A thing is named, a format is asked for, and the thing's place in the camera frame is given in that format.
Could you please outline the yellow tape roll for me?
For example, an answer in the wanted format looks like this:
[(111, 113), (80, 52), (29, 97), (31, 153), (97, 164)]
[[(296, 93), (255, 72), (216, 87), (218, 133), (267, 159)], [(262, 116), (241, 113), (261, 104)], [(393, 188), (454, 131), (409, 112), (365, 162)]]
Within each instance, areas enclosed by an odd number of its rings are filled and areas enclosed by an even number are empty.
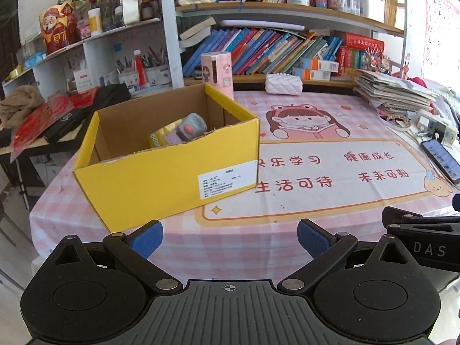
[(161, 148), (182, 143), (183, 140), (177, 135), (178, 127), (182, 121), (180, 118), (151, 133), (148, 137), (150, 148)]

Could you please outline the grey purple keychain toy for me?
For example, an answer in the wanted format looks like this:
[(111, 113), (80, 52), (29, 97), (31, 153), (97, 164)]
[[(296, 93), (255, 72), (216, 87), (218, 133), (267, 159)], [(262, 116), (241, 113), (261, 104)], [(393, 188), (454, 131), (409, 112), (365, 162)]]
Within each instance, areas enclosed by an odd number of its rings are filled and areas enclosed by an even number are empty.
[(164, 135), (168, 145), (188, 143), (201, 137), (207, 131), (207, 123), (196, 113), (190, 113), (185, 118), (172, 123), (172, 127)]

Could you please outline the black smartphone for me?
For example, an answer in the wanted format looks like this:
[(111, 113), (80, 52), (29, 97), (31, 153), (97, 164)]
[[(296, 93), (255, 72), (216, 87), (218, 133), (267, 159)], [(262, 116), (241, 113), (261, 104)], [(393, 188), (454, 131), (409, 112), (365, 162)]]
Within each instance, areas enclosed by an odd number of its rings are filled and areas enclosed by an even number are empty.
[(429, 139), (421, 143), (423, 151), (437, 168), (454, 185), (459, 184), (460, 165), (447, 149), (436, 139)]

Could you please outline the white power strip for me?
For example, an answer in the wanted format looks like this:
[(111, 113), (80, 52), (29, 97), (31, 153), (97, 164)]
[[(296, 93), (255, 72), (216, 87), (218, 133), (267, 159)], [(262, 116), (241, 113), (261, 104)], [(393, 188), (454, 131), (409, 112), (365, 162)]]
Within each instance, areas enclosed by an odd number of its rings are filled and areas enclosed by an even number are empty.
[(421, 109), (415, 117), (415, 122), (416, 127), (426, 136), (444, 145), (454, 145), (458, 130), (447, 119)]

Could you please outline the yellow cardboard box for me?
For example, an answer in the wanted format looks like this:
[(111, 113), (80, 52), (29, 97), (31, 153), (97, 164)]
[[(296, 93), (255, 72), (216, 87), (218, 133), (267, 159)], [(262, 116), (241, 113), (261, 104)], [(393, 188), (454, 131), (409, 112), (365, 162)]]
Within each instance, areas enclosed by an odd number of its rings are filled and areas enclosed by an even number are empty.
[[(149, 145), (151, 133), (192, 113), (206, 122), (201, 137)], [(73, 173), (107, 229), (125, 231), (254, 188), (259, 147), (258, 117), (198, 84), (96, 111)]]

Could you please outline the pink checkered cartoon tablecloth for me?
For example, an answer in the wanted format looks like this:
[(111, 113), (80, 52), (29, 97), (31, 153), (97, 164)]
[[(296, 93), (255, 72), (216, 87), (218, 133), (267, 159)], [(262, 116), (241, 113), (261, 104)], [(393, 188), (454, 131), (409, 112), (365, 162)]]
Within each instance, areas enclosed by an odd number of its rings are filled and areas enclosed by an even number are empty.
[[(386, 206), (450, 213), (455, 187), (358, 97), (238, 92), (232, 100), (260, 120), (257, 184), (158, 220), (163, 242), (150, 259), (177, 279), (280, 280), (309, 260), (296, 236), (303, 218), (375, 241)], [(77, 154), (30, 215), (43, 257), (68, 234), (98, 242), (111, 233), (74, 176)]]

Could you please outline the stack of papers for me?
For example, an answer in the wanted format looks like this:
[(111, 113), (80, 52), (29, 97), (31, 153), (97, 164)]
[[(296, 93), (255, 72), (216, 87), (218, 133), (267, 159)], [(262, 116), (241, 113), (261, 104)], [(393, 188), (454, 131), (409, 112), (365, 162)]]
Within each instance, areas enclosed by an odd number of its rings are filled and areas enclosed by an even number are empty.
[(362, 69), (354, 80), (355, 92), (376, 109), (395, 114), (434, 110), (436, 95), (410, 80)]

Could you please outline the black keyboard case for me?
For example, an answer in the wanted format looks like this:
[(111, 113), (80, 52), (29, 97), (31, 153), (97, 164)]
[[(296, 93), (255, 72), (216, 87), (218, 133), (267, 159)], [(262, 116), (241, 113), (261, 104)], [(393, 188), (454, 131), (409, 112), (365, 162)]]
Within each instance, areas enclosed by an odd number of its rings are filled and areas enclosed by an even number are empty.
[(124, 84), (94, 87), (68, 96), (61, 91), (45, 99), (31, 85), (16, 88), (1, 101), (1, 147), (20, 154), (36, 139), (56, 143), (95, 111), (131, 99)]

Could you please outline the red plastic packet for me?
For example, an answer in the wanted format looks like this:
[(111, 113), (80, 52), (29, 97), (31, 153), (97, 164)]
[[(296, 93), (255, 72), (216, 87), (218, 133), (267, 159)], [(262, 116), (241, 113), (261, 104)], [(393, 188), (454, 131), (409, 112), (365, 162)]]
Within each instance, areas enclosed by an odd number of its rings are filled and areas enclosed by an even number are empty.
[(13, 130), (10, 161), (13, 162), (25, 148), (53, 125), (65, 118), (69, 120), (72, 114), (84, 115), (83, 110), (93, 105), (98, 90), (99, 87), (93, 87), (70, 97), (57, 95), (32, 111), (21, 125)]

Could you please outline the white quilted pouch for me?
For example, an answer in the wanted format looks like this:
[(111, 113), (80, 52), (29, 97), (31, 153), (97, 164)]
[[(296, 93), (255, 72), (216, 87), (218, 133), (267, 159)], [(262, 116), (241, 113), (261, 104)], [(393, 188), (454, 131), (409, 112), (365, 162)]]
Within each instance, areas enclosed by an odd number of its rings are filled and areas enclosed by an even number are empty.
[(286, 73), (267, 74), (265, 91), (269, 94), (299, 96), (302, 93), (303, 83), (298, 76)]

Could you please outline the orange white box lower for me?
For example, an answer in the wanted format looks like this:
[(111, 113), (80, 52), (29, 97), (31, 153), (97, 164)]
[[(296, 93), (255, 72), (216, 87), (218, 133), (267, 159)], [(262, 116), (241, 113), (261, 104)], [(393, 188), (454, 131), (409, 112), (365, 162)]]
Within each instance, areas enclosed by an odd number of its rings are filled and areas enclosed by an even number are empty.
[(294, 68), (292, 70), (294, 76), (299, 77), (302, 80), (315, 80), (315, 81), (330, 81), (331, 73), (327, 71), (321, 71), (316, 69), (300, 69)]

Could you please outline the orange white box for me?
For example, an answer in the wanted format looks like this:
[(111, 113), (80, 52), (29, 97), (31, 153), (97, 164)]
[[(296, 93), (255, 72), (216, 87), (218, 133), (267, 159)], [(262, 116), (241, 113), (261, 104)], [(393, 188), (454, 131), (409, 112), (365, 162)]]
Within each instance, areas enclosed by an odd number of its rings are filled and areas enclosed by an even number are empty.
[(300, 62), (302, 69), (319, 70), (324, 72), (336, 73), (339, 70), (339, 63), (314, 58), (303, 58)]
[(321, 71), (316, 69), (300, 69), (294, 68), (292, 70), (294, 76), (299, 77), (302, 80), (315, 80), (315, 81), (330, 81), (331, 73), (327, 71)]

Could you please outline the white pen holder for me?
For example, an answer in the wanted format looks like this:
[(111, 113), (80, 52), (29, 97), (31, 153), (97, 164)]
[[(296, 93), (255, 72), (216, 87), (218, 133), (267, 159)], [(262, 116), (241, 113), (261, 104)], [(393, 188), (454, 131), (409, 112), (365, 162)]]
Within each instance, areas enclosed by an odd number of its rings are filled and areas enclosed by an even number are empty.
[[(118, 81), (128, 88), (141, 87), (137, 70), (118, 74)], [(166, 86), (172, 83), (170, 70), (167, 65), (150, 67), (143, 70), (144, 86)]]

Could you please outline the red boxed book set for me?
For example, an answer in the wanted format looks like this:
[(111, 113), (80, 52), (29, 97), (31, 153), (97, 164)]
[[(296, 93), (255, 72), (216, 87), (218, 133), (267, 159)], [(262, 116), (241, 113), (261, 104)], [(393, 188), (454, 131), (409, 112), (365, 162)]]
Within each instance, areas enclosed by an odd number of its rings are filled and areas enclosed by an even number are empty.
[(335, 31), (334, 36), (342, 40), (336, 54), (341, 76), (346, 69), (369, 69), (384, 54), (385, 43), (378, 39), (343, 31)]

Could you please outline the orange white box upper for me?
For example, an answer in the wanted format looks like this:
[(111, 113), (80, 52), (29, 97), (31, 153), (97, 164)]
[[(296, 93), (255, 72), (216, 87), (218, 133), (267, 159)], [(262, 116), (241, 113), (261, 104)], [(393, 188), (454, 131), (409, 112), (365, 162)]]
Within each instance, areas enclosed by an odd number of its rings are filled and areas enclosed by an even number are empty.
[(303, 58), (300, 62), (302, 69), (319, 70), (324, 72), (336, 73), (339, 70), (339, 63), (314, 58)]

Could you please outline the brown crumpled cloth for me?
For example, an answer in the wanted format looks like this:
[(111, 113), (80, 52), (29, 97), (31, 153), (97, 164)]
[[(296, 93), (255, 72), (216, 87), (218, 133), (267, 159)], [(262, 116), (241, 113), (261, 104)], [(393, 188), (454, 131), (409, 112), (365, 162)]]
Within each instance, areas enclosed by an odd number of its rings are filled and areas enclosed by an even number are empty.
[(15, 129), (35, 109), (42, 106), (45, 99), (40, 91), (31, 85), (22, 85), (1, 101), (1, 126)]

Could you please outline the pink cylindrical canister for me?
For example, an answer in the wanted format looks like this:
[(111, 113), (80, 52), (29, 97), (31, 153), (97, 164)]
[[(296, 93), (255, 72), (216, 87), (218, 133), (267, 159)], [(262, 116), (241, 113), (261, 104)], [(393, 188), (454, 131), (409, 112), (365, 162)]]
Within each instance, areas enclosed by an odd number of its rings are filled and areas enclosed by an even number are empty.
[(234, 99), (231, 53), (213, 51), (201, 55), (202, 81)]

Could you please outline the row of leaning books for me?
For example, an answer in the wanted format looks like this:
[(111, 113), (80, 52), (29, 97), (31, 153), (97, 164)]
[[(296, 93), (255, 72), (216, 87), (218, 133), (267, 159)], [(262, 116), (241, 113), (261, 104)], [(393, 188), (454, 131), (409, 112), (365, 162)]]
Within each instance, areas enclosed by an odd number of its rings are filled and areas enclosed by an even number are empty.
[(235, 76), (286, 73), (301, 68), (303, 58), (337, 62), (336, 54), (342, 40), (315, 30), (303, 33), (281, 23), (223, 20), (213, 17), (191, 26), (179, 35), (179, 47), (187, 51), (183, 76), (202, 79), (201, 55), (213, 51), (231, 53)]

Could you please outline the white yellow bottle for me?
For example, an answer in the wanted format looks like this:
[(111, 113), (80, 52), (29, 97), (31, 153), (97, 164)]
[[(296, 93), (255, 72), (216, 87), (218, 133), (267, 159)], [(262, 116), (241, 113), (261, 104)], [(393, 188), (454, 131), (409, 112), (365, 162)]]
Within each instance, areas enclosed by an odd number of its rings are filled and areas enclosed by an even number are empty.
[(88, 21), (92, 37), (99, 36), (103, 33), (100, 8), (94, 8), (88, 11)]

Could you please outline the red fortune god canister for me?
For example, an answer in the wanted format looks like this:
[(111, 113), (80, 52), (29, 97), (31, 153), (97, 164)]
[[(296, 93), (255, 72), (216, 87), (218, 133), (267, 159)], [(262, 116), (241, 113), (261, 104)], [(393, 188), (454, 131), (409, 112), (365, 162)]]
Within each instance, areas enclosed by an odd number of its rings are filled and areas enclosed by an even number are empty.
[(73, 1), (53, 5), (39, 15), (41, 37), (46, 55), (81, 40)]

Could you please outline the white bookshelf frame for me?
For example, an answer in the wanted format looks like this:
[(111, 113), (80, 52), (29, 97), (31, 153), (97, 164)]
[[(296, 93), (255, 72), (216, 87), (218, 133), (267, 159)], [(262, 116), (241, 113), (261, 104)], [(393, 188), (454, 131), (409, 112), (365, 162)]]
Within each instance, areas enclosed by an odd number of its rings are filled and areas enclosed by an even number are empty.
[[(400, 63), (392, 62), (394, 67), (402, 69), (407, 44), (407, 27), (400, 30), (394, 26), (388, 26), (369, 18), (344, 13), (332, 9), (321, 9), (306, 5), (293, 5), (286, 3), (272, 2), (214, 2), (201, 5), (187, 5), (175, 7), (173, 0), (161, 0), (162, 23), (166, 35), (166, 48), (172, 75), (172, 86), (183, 87), (198, 84), (198, 80), (183, 77), (182, 63), (179, 48), (179, 35), (177, 19), (181, 20), (213, 16), (216, 22), (224, 20), (265, 20), (279, 23), (291, 23), (303, 25), (307, 30), (312, 30), (313, 26), (329, 27), (331, 34), (335, 29), (340, 31), (358, 32), (366, 30), (367, 34), (373, 36), (375, 33), (387, 34), (393, 37), (402, 37), (402, 59)], [(248, 90), (263, 84), (264, 75), (235, 76), (233, 78), (236, 88)], [(312, 92), (339, 92), (347, 93), (355, 86), (355, 81), (351, 78), (333, 77), (332, 80), (303, 80), (303, 89)]]

